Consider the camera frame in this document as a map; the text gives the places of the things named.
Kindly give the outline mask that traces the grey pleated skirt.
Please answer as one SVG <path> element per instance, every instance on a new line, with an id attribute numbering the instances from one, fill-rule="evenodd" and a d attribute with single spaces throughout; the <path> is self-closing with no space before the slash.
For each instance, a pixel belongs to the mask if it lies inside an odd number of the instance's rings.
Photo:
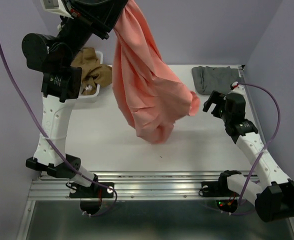
<path id="1" fill-rule="evenodd" d="M 239 70 L 228 67 L 197 66 L 191 69 L 197 93 L 209 96 L 213 91 L 228 94 L 230 86 L 240 81 Z"/>

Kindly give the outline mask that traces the pink skirt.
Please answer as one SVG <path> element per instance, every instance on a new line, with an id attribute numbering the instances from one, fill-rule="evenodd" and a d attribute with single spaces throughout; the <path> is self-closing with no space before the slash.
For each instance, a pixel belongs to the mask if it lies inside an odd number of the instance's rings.
<path id="1" fill-rule="evenodd" d="M 135 1 L 127 2 L 114 32 L 112 90 L 118 108 L 137 137 L 164 143 L 177 120 L 198 113 L 201 101 L 163 61 Z"/>

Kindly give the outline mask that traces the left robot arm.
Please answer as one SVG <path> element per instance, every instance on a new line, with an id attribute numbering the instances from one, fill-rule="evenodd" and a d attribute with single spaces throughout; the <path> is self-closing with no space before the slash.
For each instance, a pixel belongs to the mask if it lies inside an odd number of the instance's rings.
<path id="1" fill-rule="evenodd" d="M 66 154 L 66 138 L 72 110 L 81 88 L 82 69 L 72 61 L 92 35 L 106 40 L 114 28 L 124 0 L 43 0 L 43 9 L 61 18 L 57 36 L 29 33 L 22 40 L 27 67 L 43 74 L 42 122 L 34 155 L 26 166 L 81 186 L 87 197 L 98 193 L 98 178 Z"/>

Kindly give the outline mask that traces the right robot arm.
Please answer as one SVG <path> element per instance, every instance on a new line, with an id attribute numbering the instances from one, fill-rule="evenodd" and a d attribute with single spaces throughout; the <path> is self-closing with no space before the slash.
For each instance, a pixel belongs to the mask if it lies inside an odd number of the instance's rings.
<path id="1" fill-rule="evenodd" d="M 266 223 L 294 217 L 294 180 L 264 148 L 255 124 L 246 119 L 244 95 L 238 90 L 228 94 L 213 91 L 203 111 L 207 112 L 211 105 L 215 105 L 212 115 L 223 121 L 226 133 L 244 153 L 259 182 L 252 182 L 238 170 L 225 170 L 217 181 L 202 183 L 202 195 L 228 197 L 235 193 L 250 202 Z"/>

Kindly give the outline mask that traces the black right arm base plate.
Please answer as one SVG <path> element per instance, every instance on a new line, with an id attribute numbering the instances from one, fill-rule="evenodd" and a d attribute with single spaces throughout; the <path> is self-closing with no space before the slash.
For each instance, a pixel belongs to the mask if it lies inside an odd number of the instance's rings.
<path id="1" fill-rule="evenodd" d="M 240 196 L 237 192 L 230 190 L 226 183 L 219 181 L 202 181 L 198 194 L 205 198 Z"/>

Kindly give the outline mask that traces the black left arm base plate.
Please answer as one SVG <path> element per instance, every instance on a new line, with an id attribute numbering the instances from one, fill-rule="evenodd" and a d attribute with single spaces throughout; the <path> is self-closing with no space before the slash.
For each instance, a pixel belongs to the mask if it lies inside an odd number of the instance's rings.
<path id="1" fill-rule="evenodd" d="M 72 182 L 67 183 L 66 186 L 69 188 L 69 198 L 71 199 L 112 199 L 114 197 L 112 190 L 97 185 L 85 187 Z"/>

